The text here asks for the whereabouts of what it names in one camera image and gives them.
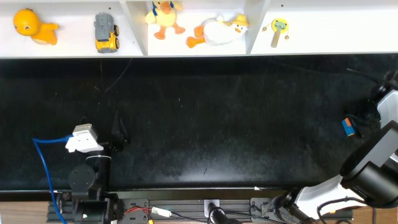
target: blue cable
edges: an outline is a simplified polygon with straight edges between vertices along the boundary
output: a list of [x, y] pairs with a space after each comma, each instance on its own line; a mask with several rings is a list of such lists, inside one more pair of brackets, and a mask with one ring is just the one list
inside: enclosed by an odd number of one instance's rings
[[43, 162], [45, 174], [47, 175], [47, 180], [49, 182], [50, 193], [51, 193], [52, 202], [54, 203], [55, 212], [57, 213], [58, 217], [60, 218], [60, 220], [61, 220], [61, 222], [63, 224], [67, 224], [67, 221], [65, 221], [65, 219], [62, 217], [61, 212], [60, 212], [60, 210], [59, 210], [59, 208], [57, 206], [57, 201], [55, 199], [54, 190], [53, 190], [53, 187], [52, 187], [52, 182], [51, 182], [51, 176], [50, 176], [49, 168], [47, 167], [47, 164], [45, 163], [44, 156], [43, 156], [42, 151], [40, 150], [40, 147], [39, 147], [39, 143], [49, 144], [49, 143], [56, 143], [56, 142], [67, 142], [70, 137], [72, 137], [72, 135], [69, 135], [69, 136], [66, 136], [66, 137], [60, 138], [60, 139], [54, 139], [54, 140], [40, 140], [40, 139], [32, 138], [33, 144], [35, 144], [37, 152], [39, 153], [40, 158], [42, 159], [42, 162]]

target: black table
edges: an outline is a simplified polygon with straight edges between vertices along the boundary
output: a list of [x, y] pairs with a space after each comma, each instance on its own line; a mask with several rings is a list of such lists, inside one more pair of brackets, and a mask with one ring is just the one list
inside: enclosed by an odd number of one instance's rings
[[[0, 190], [46, 190], [32, 137], [101, 140], [119, 111], [131, 138], [111, 164], [111, 190], [315, 185], [339, 173], [364, 139], [347, 138], [345, 108], [396, 55], [0, 61]], [[41, 145], [55, 189], [85, 163]]]

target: wooden floor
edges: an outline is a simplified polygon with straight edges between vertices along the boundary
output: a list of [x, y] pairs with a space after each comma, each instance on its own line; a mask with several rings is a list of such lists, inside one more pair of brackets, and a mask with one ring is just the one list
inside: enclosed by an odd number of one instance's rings
[[[0, 202], [0, 224], [43, 224], [46, 221], [48, 202]], [[398, 210], [378, 209], [377, 224], [398, 224]], [[181, 222], [181, 224], [196, 224], [195, 222]], [[354, 211], [352, 224], [373, 224], [373, 210], [369, 207]]]

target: toy truck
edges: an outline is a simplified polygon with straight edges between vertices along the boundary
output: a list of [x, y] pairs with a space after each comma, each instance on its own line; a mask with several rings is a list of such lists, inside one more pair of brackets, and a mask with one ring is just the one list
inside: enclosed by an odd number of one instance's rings
[[95, 15], [95, 45], [99, 53], [117, 52], [119, 48], [119, 27], [107, 13]]

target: orange beak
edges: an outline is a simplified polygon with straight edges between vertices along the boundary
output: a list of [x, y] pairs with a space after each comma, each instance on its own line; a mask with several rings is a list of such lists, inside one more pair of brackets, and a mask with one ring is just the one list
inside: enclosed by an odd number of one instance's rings
[[171, 7], [171, 5], [170, 5], [170, 2], [168, 2], [168, 1], [163, 2], [163, 3], [160, 5], [160, 9], [161, 9], [164, 13], [169, 14], [169, 13], [172, 11], [172, 7]]

